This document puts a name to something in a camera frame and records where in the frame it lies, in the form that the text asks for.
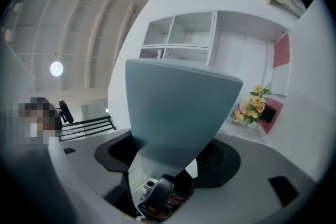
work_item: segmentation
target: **ceiling light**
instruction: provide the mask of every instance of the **ceiling light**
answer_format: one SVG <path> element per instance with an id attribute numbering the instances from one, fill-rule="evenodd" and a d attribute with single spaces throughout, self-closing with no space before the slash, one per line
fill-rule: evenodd
<path id="1" fill-rule="evenodd" d="M 60 62 L 53 62 L 50 66 L 50 73 L 54 77 L 58 77 L 63 73 L 63 65 Z"/>

